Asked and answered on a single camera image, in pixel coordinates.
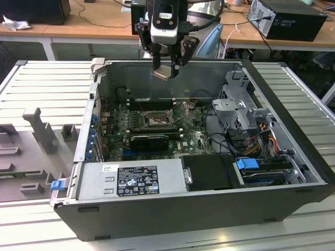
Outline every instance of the table leg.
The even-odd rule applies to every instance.
[[[56,60],[58,60],[56,53],[52,49],[51,39],[43,39],[43,41],[41,43],[43,45],[44,52],[46,53],[48,60],[49,61],[56,61]]]
[[[94,49],[93,49],[93,44],[91,44],[91,43],[88,44],[88,51],[90,52],[90,56],[95,56]]]
[[[329,102],[331,102],[331,100],[333,99],[333,97],[335,97],[335,83],[333,84],[333,86],[329,89],[329,91],[327,91],[327,93],[324,95],[324,97],[322,98],[322,103],[324,103],[325,105],[329,104]]]

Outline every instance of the desk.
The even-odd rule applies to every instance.
[[[234,6],[233,10],[241,12],[246,10],[248,5]],[[240,13],[225,12],[221,16],[223,24],[235,24],[237,22],[245,22],[247,19]],[[234,32],[227,44],[228,48],[245,48],[245,49],[267,49],[266,44],[262,40],[257,29],[251,24],[243,24],[239,26],[242,32]],[[226,42],[229,34],[235,30],[235,26],[224,26],[221,39]],[[289,50],[289,51],[335,51],[335,21],[326,21],[319,31],[313,42],[288,41],[288,40],[266,40],[273,50]]]
[[[127,26],[131,24],[130,13],[121,12],[121,5],[112,0],[97,0],[84,3],[81,16],[90,22],[105,26]],[[105,28],[89,24],[78,16],[83,8],[70,0],[71,13],[63,26],[36,25],[31,29],[11,31],[0,26],[0,41],[40,42],[48,60],[57,60],[52,43],[86,43],[86,44],[138,44],[138,36],[131,34],[131,26],[125,28]]]
[[[20,42],[40,42],[48,60],[56,60],[52,43],[87,43],[87,44],[138,44],[138,36],[131,34],[131,27],[105,28],[89,24],[78,16],[79,11],[90,22],[105,26],[126,26],[131,24],[130,13],[122,13],[121,5],[112,0],[97,0],[95,3],[84,3],[84,0],[70,0],[71,14],[63,26],[32,25],[31,29],[10,31],[0,26],[0,40]],[[233,7],[241,11],[248,6]],[[234,24],[246,21],[239,13],[223,13],[223,23]],[[221,38],[225,42],[234,26],[224,26]],[[240,26],[242,32],[235,32],[229,39],[227,47],[267,49],[257,30],[252,24]],[[335,51],[335,22],[325,22],[314,42],[267,40],[274,50],[301,51]]]

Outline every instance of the black computer tower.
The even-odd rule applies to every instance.
[[[2,0],[0,20],[5,15],[15,21],[63,25],[70,12],[69,0]]]
[[[262,19],[252,24],[267,39],[314,41],[327,15],[300,0],[254,0],[248,20],[255,19]]]

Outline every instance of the aluminum profile table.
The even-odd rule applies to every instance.
[[[335,116],[287,66],[279,63],[254,63],[309,140],[335,170]],[[256,97],[263,107],[264,100]]]
[[[90,61],[18,61],[0,85],[0,124],[31,130],[22,114],[34,106],[52,129],[63,124],[80,129],[94,81],[91,74]]]

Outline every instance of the sticker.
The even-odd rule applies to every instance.
[[[159,193],[157,166],[118,168],[117,180],[118,196],[153,195]]]
[[[103,165],[103,172],[117,172],[119,168],[118,164],[115,165]]]

